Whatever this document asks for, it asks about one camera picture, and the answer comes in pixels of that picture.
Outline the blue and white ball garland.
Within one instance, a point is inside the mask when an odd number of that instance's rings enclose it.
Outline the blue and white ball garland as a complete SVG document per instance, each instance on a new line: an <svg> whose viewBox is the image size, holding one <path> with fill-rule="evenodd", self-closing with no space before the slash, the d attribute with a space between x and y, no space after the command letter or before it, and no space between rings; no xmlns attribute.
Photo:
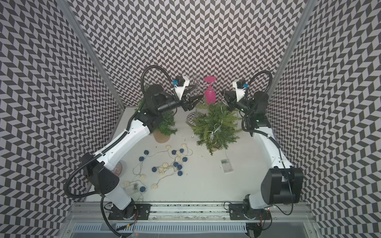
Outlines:
<svg viewBox="0 0 381 238"><path fill-rule="evenodd" d="M148 188L146 185L144 185L143 180L146 178L146 174L143 174L143 163L147 158L154 157L161 153L167 153L169 158L171 159L171 162L164 162L159 166L153 166L151 168L151 171L153 173L156 173L160 176L160 179L153 183L151 185L151 189L157 190L159 187L159 183L167 177L171 177L174 175L182 176L183 172L183 164L187 162L189 159L188 157L193 155L193 150L188 147L186 143L183 143L179 150L172 150L172 147L170 145L165 146L166 150L159 151L154 154L150 154L148 150L144 151L144 156L139 157L139 163L133 167L132 173L133 173L133 179L130 181L123 181L122 187L127 188L130 186L141 184L141 187L138 187L138 190L140 193L145 193Z"/></svg>

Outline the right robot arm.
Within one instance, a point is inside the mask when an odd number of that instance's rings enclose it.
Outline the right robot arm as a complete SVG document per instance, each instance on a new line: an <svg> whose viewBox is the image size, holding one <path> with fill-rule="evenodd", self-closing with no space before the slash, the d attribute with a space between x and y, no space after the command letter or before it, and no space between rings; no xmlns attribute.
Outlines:
<svg viewBox="0 0 381 238"><path fill-rule="evenodd" d="M268 86L250 96L250 85L261 75L268 77ZM243 214L249 220L269 219L271 206L299 203L304 180L303 170L295 167L282 152L267 119L268 91L271 83L272 73L263 70L256 73L249 81L244 79L234 81L232 83L234 89L222 93L229 111L238 110L243 113L241 128L259 145L263 152L262 158L268 167L260 191L246 195L243 200Z"/></svg>

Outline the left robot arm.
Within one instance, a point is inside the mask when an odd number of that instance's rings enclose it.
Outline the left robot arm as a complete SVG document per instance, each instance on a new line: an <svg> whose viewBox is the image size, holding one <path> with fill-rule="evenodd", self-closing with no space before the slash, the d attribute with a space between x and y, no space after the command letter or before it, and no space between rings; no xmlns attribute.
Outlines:
<svg viewBox="0 0 381 238"><path fill-rule="evenodd" d="M150 69L157 69L164 73L169 80L170 92L166 92L162 85L153 84L144 86L145 75ZM69 198L84 198L100 194L112 202L113 207L121 212L122 219L130 219L137 215L137 208L133 199L126 193L120 179L112 170L119 161L143 138L153 133L164 121L164 114L178 107L184 111L192 110L202 99L202 95L190 96L187 94L195 89L190 84L188 76L177 76L172 79L168 72L160 66L150 65L140 78L143 94L142 103L130 117L127 128L108 145L91 154L86 153L81 158L81 166L76 169L64 184L64 193ZM70 191L72 179L81 171L94 186L94 191L84 194L74 194Z"/></svg>

